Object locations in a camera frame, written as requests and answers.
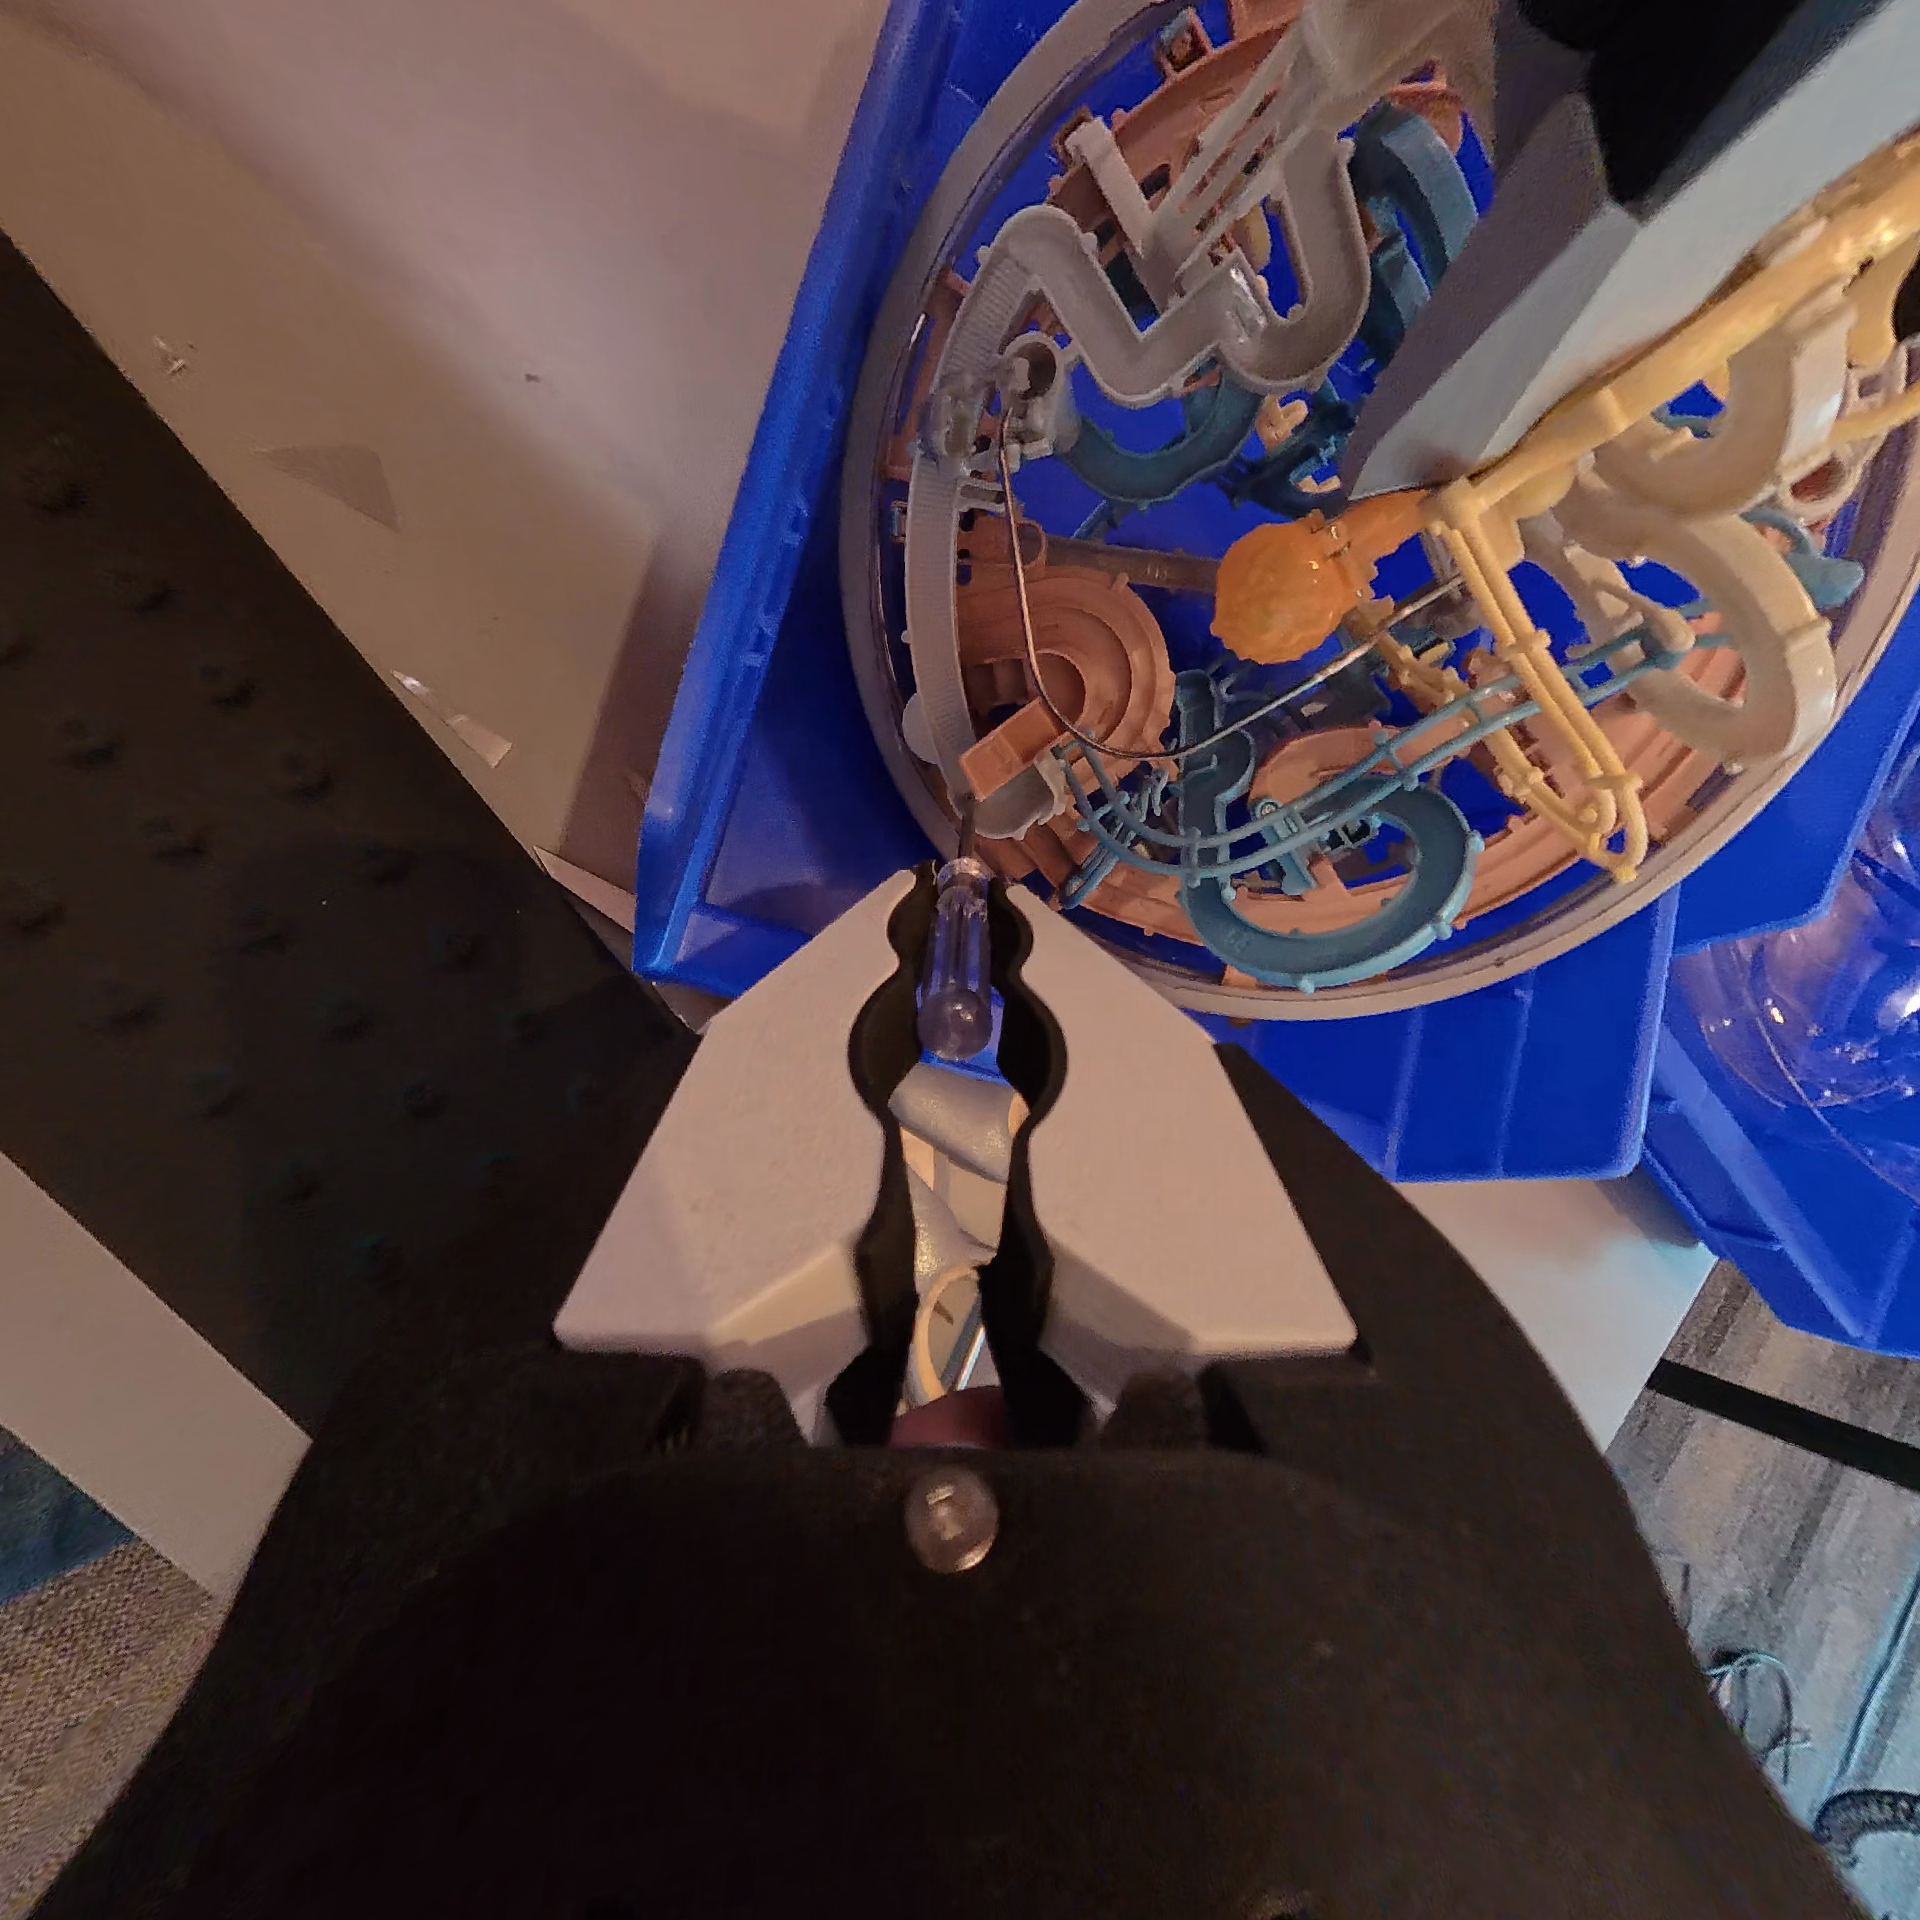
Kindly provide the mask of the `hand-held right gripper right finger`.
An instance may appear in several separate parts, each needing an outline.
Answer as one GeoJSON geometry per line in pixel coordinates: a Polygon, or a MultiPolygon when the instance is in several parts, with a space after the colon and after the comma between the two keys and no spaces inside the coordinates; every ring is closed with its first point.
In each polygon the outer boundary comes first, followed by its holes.
{"type": "Polygon", "coordinates": [[[980,1332],[1020,1448],[1068,1448],[1139,1374],[1348,1358],[1357,1323],[1195,1022],[991,889],[1000,1075],[1028,1122],[980,1332]]]}

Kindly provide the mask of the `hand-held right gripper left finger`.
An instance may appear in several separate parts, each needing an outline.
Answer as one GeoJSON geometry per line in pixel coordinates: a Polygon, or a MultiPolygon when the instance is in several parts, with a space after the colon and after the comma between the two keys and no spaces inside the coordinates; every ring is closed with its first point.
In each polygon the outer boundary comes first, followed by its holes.
{"type": "Polygon", "coordinates": [[[879,883],[793,962],[718,1007],[557,1308],[571,1354],[670,1354],[763,1367],[800,1434],[868,1354],[857,1235],[885,1186],[885,1122],[850,1075],[850,1028],[900,969],[910,876],[879,883]]]}

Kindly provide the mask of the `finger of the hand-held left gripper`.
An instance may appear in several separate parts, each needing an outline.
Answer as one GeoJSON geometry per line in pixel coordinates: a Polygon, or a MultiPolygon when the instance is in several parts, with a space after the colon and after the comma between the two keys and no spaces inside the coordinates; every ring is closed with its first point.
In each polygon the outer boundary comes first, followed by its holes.
{"type": "MultiPolygon", "coordinates": [[[[1905,3],[1905,129],[1920,115],[1920,3],[1905,3]]],[[[1462,479],[1538,415],[1681,324],[1794,208],[1757,197],[1757,164],[1664,208],[1512,208],[1512,3],[1493,9],[1493,197],[1357,415],[1348,494],[1462,479]]]]}

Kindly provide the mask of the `clear handled screwdriver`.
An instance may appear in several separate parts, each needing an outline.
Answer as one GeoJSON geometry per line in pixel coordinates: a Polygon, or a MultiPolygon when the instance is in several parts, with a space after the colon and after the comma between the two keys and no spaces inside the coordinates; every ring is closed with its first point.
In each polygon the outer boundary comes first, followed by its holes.
{"type": "Polygon", "coordinates": [[[991,1045],[991,872],[977,853],[977,798],[962,798],[962,846],[940,867],[919,956],[914,1036],[940,1064],[968,1064],[991,1045]]]}

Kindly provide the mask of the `blue plastic bin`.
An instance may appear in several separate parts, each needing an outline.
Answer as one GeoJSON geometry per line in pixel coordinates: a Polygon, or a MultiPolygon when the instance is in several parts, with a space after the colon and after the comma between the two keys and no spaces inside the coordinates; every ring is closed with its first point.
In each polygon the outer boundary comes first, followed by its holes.
{"type": "MultiPolygon", "coordinates": [[[[891,3],[718,549],[633,846],[633,965],[746,991],[935,853],[857,697],[839,593],[850,395],[905,235],[991,86],[1068,3],[891,3]]],[[[1912,613],[1803,772],[1664,905],[1489,987],[1361,1022],[1207,1022],[1393,1183],[1623,1177],[1671,956],[1816,916],[1912,720],[1912,613]]]]}
{"type": "MultiPolygon", "coordinates": [[[[1877,816],[1920,823],[1920,753],[1877,816]]],[[[1664,991],[1643,1165],[1764,1308],[1809,1334],[1920,1358],[1920,1129],[1770,1105],[1732,1075],[1664,991]]]]}

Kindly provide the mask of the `colourful plastic maze ball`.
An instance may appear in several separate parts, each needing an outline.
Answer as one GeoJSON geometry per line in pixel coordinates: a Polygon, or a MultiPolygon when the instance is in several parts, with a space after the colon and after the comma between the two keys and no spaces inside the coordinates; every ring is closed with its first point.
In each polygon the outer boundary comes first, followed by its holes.
{"type": "Polygon", "coordinates": [[[1493,464],[1348,494],[1493,197],[1493,9],[1068,3],[871,333],[839,572],[900,796],[1205,1014],[1609,931],[1912,599],[1912,129],[1493,464]]]}

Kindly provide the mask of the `black perforated mat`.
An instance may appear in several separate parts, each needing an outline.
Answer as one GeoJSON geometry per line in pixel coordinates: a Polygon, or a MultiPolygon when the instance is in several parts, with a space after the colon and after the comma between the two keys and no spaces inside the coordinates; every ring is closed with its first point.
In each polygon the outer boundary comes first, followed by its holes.
{"type": "Polygon", "coordinates": [[[7,241],[7,1155],[279,1414],[553,1334],[692,1032],[7,241]]]}

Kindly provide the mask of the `clear plastic dome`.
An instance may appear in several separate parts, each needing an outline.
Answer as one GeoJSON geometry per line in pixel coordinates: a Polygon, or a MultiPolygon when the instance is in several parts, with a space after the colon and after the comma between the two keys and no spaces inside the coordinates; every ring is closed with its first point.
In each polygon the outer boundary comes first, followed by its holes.
{"type": "Polygon", "coordinates": [[[1671,987],[1710,1055],[1761,1100],[1912,1136],[1912,823],[1864,828],[1825,916],[1700,948],[1675,962],[1671,987]]]}

